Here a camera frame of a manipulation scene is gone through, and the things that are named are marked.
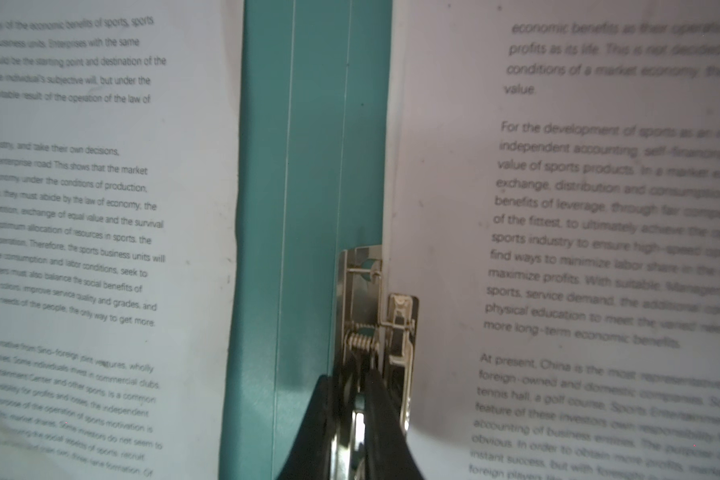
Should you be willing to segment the white paper sheet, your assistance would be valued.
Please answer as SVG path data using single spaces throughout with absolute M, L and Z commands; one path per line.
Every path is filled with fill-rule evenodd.
M 398 1 L 428 479 L 720 479 L 720 1 Z

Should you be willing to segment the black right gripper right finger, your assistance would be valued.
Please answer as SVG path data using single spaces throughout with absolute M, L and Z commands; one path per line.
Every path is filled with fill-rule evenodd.
M 379 372 L 365 376 L 366 478 L 422 480 Z

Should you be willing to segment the paper with English text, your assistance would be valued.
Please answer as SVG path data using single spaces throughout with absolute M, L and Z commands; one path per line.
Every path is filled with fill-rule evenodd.
M 0 479 L 214 479 L 244 5 L 0 1 Z

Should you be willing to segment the metal folder clip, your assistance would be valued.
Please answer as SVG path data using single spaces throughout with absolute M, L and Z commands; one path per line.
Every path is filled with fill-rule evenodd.
M 372 369 L 381 375 L 406 439 L 419 301 L 414 296 L 385 292 L 379 245 L 341 253 L 336 293 L 336 432 L 330 476 L 367 479 L 365 376 Z

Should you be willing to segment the teal file folder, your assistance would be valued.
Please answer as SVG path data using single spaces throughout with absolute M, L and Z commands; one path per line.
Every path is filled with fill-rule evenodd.
M 245 5 L 219 475 L 273 479 L 332 362 L 341 251 L 381 240 L 392 5 Z

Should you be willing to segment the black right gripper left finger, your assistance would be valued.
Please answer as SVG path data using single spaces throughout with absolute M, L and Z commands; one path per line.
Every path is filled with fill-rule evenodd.
M 333 382 L 318 378 L 288 458 L 278 480 L 326 480 L 335 435 Z

